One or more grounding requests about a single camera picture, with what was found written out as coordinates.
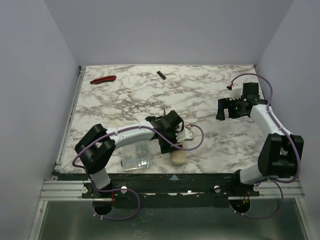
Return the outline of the beige umbrella case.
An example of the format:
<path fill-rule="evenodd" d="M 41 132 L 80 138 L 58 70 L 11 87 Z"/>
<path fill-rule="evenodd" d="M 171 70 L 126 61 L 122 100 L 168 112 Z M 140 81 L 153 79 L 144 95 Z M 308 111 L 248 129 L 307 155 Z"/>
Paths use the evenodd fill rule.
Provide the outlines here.
<path fill-rule="evenodd" d="M 183 166 L 187 160 L 187 153 L 183 150 L 176 150 L 170 153 L 170 160 L 174 166 Z"/>

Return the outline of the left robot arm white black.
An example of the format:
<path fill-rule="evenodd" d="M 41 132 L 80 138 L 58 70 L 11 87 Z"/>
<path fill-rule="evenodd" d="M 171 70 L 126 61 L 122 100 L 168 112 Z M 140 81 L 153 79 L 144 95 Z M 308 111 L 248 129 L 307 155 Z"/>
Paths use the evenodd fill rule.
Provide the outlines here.
<path fill-rule="evenodd" d="M 148 116 L 128 127 L 107 129 L 96 124 L 75 145 L 74 150 L 85 172 L 101 190 L 111 183 L 105 167 L 115 150 L 138 142 L 158 140 L 162 154 L 174 152 L 177 149 L 173 145 L 182 146 L 178 143 L 177 133 L 182 132 L 184 126 L 183 119 L 174 110 L 164 116 Z"/>

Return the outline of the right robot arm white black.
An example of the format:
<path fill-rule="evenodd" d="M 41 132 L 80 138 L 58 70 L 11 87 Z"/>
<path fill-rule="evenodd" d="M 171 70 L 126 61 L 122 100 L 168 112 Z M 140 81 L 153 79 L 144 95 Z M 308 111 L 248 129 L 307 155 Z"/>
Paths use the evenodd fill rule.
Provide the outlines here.
<path fill-rule="evenodd" d="M 259 127 L 265 141 L 257 163 L 238 170 L 237 180 L 244 185 L 253 185 L 265 179 L 286 182 L 299 174 L 304 140 L 288 131 L 276 118 L 269 102 L 259 94 L 259 84 L 244 83 L 233 89 L 230 96 L 217 101 L 216 119 L 251 118 Z"/>

